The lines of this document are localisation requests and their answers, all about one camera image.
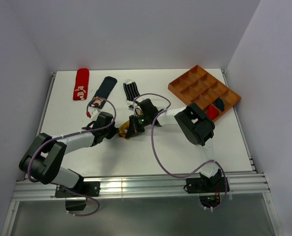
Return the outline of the yellow sock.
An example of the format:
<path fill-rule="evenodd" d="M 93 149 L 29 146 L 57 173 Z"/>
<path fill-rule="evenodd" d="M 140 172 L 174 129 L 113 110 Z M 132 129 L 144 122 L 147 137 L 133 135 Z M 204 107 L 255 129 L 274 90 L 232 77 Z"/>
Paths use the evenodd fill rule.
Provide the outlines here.
<path fill-rule="evenodd" d="M 136 129 L 133 126 L 130 126 L 130 121 L 126 121 L 118 128 L 118 135 L 121 138 L 129 140 L 136 134 Z"/>

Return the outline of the black white striped sock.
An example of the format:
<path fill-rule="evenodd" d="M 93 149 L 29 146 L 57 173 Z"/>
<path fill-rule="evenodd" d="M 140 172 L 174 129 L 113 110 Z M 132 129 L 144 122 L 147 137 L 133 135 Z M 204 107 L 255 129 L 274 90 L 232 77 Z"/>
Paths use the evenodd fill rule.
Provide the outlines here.
<path fill-rule="evenodd" d="M 130 109 L 136 104 L 134 99 L 140 95 L 135 81 L 126 80 L 123 83 L 123 89 L 126 95 L 126 101 Z"/>

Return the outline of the red sock with santa pattern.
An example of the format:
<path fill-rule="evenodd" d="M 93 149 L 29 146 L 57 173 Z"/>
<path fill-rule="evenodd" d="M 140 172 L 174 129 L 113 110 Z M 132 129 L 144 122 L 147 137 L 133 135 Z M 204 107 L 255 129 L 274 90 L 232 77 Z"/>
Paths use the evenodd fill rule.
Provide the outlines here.
<path fill-rule="evenodd" d="M 213 105 L 209 105 L 207 115 L 210 119 L 214 120 L 219 114 L 219 111 L 217 108 L 215 108 Z"/>

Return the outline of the plain navy ankle sock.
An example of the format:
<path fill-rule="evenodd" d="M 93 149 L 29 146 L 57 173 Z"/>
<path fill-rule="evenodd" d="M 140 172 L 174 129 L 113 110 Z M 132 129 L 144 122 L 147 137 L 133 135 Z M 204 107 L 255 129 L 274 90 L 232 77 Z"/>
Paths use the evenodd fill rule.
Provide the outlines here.
<path fill-rule="evenodd" d="M 225 110 L 225 104 L 223 102 L 223 100 L 221 98 L 218 98 L 215 101 L 215 106 L 221 111 L 223 112 Z"/>

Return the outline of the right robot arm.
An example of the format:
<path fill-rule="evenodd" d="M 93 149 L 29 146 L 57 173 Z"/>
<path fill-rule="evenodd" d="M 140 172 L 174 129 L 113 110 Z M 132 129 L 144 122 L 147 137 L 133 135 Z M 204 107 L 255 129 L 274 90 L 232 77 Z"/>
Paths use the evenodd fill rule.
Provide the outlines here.
<path fill-rule="evenodd" d="M 205 191 L 213 191 L 219 184 L 221 170 L 216 164 L 213 148 L 215 125 L 210 117 L 195 103 L 172 110 L 158 110 L 151 100 L 138 102 L 141 113 L 131 115 L 129 124 L 120 132 L 125 139 L 130 139 L 145 131 L 145 127 L 178 125 L 187 140 L 198 148 L 198 157 L 203 162 L 198 169 L 201 186 Z"/>

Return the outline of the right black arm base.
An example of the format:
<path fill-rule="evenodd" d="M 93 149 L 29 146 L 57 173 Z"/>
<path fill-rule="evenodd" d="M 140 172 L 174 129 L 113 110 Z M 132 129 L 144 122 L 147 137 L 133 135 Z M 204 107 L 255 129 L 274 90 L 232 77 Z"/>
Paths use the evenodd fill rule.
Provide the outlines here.
<path fill-rule="evenodd" d="M 221 193 L 228 193 L 230 188 L 227 178 L 219 174 L 211 178 L 203 175 L 187 178 L 183 190 L 188 194 L 208 194 L 199 197 L 199 201 L 203 207 L 212 209 L 220 205 Z"/>

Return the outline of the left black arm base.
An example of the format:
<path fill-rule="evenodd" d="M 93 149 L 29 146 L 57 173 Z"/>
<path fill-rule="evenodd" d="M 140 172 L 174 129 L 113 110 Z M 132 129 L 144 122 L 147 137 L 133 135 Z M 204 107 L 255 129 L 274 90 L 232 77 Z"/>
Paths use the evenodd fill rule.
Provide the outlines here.
<path fill-rule="evenodd" d="M 87 216 L 96 213 L 100 208 L 100 203 L 95 197 L 99 196 L 100 182 L 99 181 L 85 181 L 80 183 L 75 188 L 67 188 L 57 185 L 55 191 L 55 198 L 65 199 L 65 209 L 68 213 L 73 213 L 76 216 Z M 96 203 L 96 209 L 91 213 L 80 213 L 87 206 L 88 201 Z"/>

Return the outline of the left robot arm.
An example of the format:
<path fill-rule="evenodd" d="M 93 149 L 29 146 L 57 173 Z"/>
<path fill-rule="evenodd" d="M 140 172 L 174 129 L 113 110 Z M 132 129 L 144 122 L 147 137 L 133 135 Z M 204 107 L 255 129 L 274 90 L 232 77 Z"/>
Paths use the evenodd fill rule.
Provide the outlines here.
<path fill-rule="evenodd" d="M 73 134 L 52 137 L 40 133 L 22 157 L 19 169 L 35 181 L 64 186 L 72 196 L 79 196 L 84 190 L 83 177 L 61 166 L 64 156 L 82 148 L 94 147 L 116 133 L 115 120 L 107 112 L 100 112 L 96 120 Z"/>

